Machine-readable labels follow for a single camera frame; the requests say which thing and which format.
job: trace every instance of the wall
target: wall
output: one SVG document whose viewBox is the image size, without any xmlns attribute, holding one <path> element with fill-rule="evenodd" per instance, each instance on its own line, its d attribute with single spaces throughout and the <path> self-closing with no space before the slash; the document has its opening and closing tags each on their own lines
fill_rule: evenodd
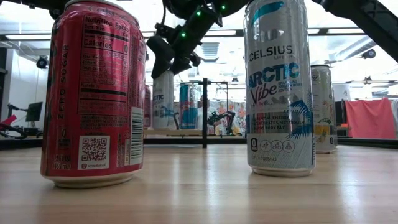
<svg viewBox="0 0 398 224">
<path fill-rule="evenodd" d="M 7 67 L 9 74 L 6 77 L 5 93 L 3 97 L 3 105 L 8 103 L 19 108 L 28 108 L 30 103 L 43 102 L 42 114 L 40 121 L 35 124 L 42 129 L 44 125 L 44 108 L 45 95 L 47 91 L 47 70 L 41 70 L 36 67 L 35 62 L 18 56 L 17 50 L 9 49 L 7 53 Z M 7 118 L 7 106 L 2 109 L 1 119 Z M 13 126 L 28 126 L 25 122 L 26 112 L 13 111 L 17 116 L 17 121 L 13 122 Z"/>
</svg>

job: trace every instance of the energy drink can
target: energy drink can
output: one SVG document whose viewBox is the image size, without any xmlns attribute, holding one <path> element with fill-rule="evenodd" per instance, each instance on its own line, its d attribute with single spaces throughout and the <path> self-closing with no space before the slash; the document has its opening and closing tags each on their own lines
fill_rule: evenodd
<svg viewBox="0 0 398 224">
<path fill-rule="evenodd" d="M 173 129 L 174 123 L 174 74 L 166 71 L 154 80 L 153 128 Z"/>
<path fill-rule="evenodd" d="M 244 41 L 248 164 L 263 175 L 309 175 L 315 148 L 304 0 L 250 3 Z"/>
<path fill-rule="evenodd" d="M 337 142 L 335 101 L 328 65 L 312 65 L 312 95 L 315 148 L 317 153 L 331 153 Z"/>
<path fill-rule="evenodd" d="M 149 128 L 152 125 L 152 92 L 150 86 L 145 85 L 144 100 L 144 127 Z"/>
<path fill-rule="evenodd" d="M 180 86 L 180 129 L 196 129 L 198 119 L 197 86 Z"/>
<path fill-rule="evenodd" d="M 60 187 L 125 182 L 142 167 L 146 45 L 138 21 L 72 0 L 50 49 L 41 174 Z"/>
</svg>

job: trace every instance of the celsius arctic vibe can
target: celsius arctic vibe can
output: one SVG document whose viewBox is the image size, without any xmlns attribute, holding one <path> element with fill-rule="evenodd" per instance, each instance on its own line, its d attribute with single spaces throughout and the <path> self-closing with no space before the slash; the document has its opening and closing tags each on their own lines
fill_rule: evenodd
<svg viewBox="0 0 398 224">
<path fill-rule="evenodd" d="M 183 84 L 180 86 L 180 129 L 197 128 L 197 119 L 197 86 L 194 84 Z"/>
<path fill-rule="evenodd" d="M 144 127 L 149 128 L 152 125 L 152 92 L 150 86 L 145 85 L 144 100 Z"/>
<path fill-rule="evenodd" d="M 317 153 L 330 153 L 337 142 L 335 101 L 328 65 L 312 65 L 312 95 L 315 149 Z"/>
<path fill-rule="evenodd" d="M 142 167 L 146 45 L 138 21 L 107 1 L 70 1 L 50 49 L 41 174 L 100 187 Z"/>
<path fill-rule="evenodd" d="M 304 0 L 256 0 L 244 18 L 248 164 L 300 177 L 315 167 Z"/>
<path fill-rule="evenodd" d="M 154 123 L 152 127 L 157 129 L 173 129 L 174 123 L 174 74 L 166 71 L 154 79 L 154 99 L 152 101 L 152 113 Z"/>
</svg>

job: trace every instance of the qr code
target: qr code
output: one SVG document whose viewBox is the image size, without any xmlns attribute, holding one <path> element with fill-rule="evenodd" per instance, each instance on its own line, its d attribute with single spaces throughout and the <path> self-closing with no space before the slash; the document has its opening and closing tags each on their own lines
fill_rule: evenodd
<svg viewBox="0 0 398 224">
<path fill-rule="evenodd" d="M 110 136 L 80 136 L 78 169 L 109 168 Z"/>
<path fill-rule="evenodd" d="M 83 161 L 103 161 L 106 159 L 108 140 L 106 138 L 83 138 L 81 159 Z"/>
</svg>

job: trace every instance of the wooden table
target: wooden table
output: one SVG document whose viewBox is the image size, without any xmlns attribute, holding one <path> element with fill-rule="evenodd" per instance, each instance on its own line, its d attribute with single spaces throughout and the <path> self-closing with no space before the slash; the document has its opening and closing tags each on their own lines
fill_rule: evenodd
<svg viewBox="0 0 398 224">
<path fill-rule="evenodd" d="M 0 223 L 398 223 L 398 151 L 339 146 L 310 177 L 253 174 L 245 146 L 145 148 L 130 182 L 59 189 L 40 149 L 0 151 Z"/>
</svg>

